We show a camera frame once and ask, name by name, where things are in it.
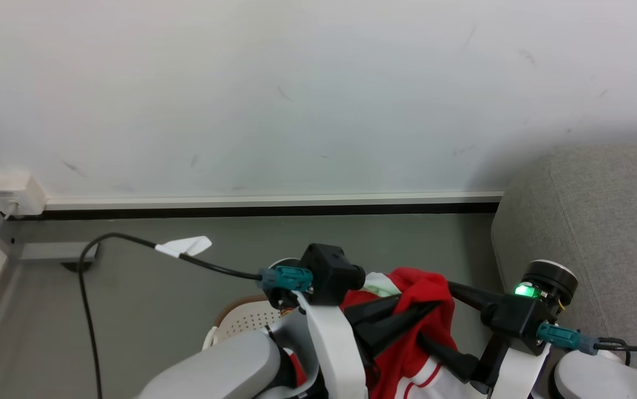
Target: gray sofa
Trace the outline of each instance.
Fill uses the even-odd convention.
[[[528,167],[491,238],[506,290],[531,260],[554,260],[579,279],[560,324],[637,345],[637,144],[576,147]]]

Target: white perforated basket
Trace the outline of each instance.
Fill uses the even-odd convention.
[[[263,295],[242,298],[220,312],[213,328],[203,342],[203,350],[232,336],[253,329],[261,329],[278,320],[280,312],[272,308]]]

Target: white baseboard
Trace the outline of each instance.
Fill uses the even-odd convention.
[[[308,207],[325,205],[454,204],[499,202],[502,191],[403,194],[281,195],[266,197],[50,198],[45,210]]]

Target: teal connector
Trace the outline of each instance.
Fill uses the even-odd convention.
[[[574,349],[590,355],[597,354],[594,344],[599,343],[597,338],[580,334],[574,329],[562,328],[549,323],[542,323],[538,327],[538,338],[558,348]]]
[[[260,286],[263,290],[285,288],[304,292],[311,287],[311,282],[314,280],[311,270],[290,266],[276,266],[272,269],[261,270],[260,275],[262,275]]]

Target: power outlet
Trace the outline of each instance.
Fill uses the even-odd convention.
[[[47,197],[27,172],[0,172],[0,211],[13,215],[41,214]]]

